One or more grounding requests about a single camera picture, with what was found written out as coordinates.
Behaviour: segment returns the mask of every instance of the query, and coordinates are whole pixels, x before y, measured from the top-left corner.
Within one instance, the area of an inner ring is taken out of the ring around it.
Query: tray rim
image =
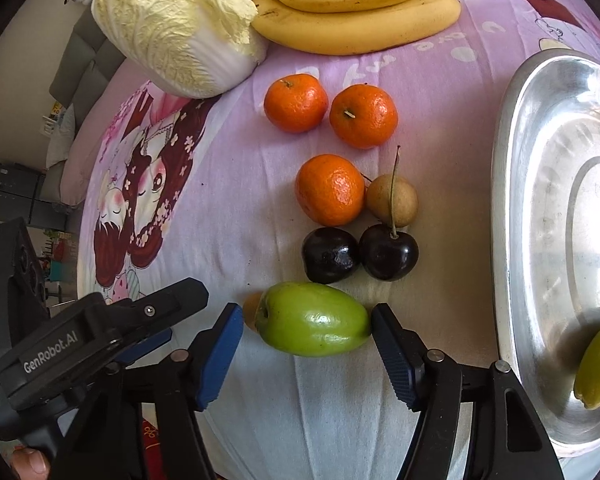
[[[520,96],[537,72],[558,60],[577,59],[595,64],[592,56],[569,48],[552,48],[533,54],[526,59],[511,78],[502,99],[496,126],[491,159],[491,270],[493,273],[493,309],[496,341],[500,359],[507,361],[520,378],[520,367],[514,342],[511,318],[510,287],[510,233],[509,189],[511,184],[510,149],[512,147],[514,117],[520,108]],[[558,457],[571,457],[592,451],[600,446],[600,438],[587,444],[565,444],[550,437]]]

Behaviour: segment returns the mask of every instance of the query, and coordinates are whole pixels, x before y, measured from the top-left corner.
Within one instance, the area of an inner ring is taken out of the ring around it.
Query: stainless steel tray
[[[513,77],[493,152],[491,221],[500,356],[558,456],[600,446],[600,408],[573,379],[600,328],[600,65],[535,54]]]

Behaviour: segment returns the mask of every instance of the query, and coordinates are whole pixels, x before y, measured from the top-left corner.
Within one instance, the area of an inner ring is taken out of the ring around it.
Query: dark cherry
[[[360,264],[358,242],[342,229],[321,227],[302,242],[302,261],[312,282],[339,282],[352,275]]]
[[[366,272],[378,280],[394,282],[405,277],[418,261],[413,236],[398,231],[397,238],[384,224],[372,225],[360,237],[360,257]]]

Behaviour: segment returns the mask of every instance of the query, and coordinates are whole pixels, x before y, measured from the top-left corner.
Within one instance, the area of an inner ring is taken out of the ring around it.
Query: bunch of bananas
[[[346,56],[421,40],[458,20],[458,0],[253,0],[252,25],[296,50]]]

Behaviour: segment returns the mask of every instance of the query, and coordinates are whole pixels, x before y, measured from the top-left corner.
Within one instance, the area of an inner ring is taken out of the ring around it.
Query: pink tablecloth
[[[337,153],[374,177],[391,169],[401,144],[400,172],[422,205],[410,228],[420,261],[398,282],[360,270],[337,286],[368,306],[387,301],[429,347],[490,364],[497,356],[490,169],[500,101],[518,66],[541,48],[568,46],[600,60],[600,22],[582,0],[460,1],[453,27],[385,52],[327,57],[272,45],[263,65],[217,101],[182,108],[152,85],[136,92],[108,130],[91,177],[80,294],[115,301],[187,276],[202,280],[208,309],[175,329],[172,344],[186,347],[228,301],[305,279],[299,248],[316,225],[292,191],[304,161]],[[296,72],[320,78],[330,98],[353,83],[381,86],[400,114],[395,135],[361,152],[328,121],[305,135],[281,133],[262,101],[276,78]],[[347,229],[359,236],[373,222],[364,213]],[[468,437],[468,411],[462,416],[454,479]],[[277,352],[247,331],[219,399],[200,420],[216,471],[231,480],[390,480],[416,415],[395,399],[371,341],[316,360]]]

